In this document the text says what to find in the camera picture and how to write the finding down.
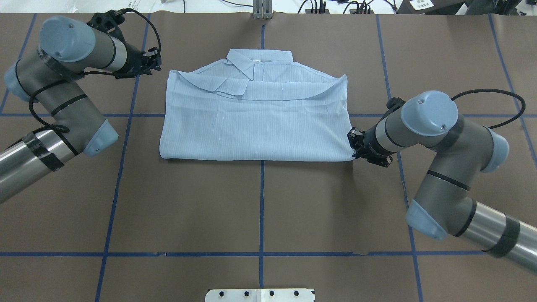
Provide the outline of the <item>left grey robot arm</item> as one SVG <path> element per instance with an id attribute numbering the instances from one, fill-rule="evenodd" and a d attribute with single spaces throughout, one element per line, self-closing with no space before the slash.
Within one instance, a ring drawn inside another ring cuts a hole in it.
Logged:
<path id="1" fill-rule="evenodd" d="M 17 60 L 4 75 L 12 94 L 27 102 L 37 128 L 1 153 L 1 201 L 5 202 L 79 154 L 93 157 L 119 138 L 111 123 L 78 85 L 88 75 L 135 78 L 160 71 L 162 42 L 139 50 L 126 42 L 120 29 L 121 8 L 98 12 L 88 22 L 66 16 L 44 21 L 36 52 Z"/>

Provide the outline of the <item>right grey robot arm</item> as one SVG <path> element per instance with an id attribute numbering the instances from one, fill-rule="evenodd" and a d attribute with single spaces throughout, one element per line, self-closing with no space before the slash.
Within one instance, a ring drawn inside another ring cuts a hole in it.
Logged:
<path id="1" fill-rule="evenodd" d="M 536 228 L 469 197 L 476 175 L 494 172 L 509 143 L 492 127 L 461 115 L 455 97 L 426 91 L 404 101 L 392 98 L 378 123 L 347 134 L 353 157 L 388 167 L 392 156 L 422 145 L 435 152 L 405 221 L 436 240 L 462 237 L 485 254 L 536 273 Z"/>

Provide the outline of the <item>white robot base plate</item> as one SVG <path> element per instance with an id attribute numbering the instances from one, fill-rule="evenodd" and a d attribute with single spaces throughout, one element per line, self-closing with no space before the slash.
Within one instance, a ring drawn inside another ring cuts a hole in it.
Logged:
<path id="1" fill-rule="evenodd" d="M 206 302 L 314 302 L 315 290 L 307 288 L 213 289 Z"/>

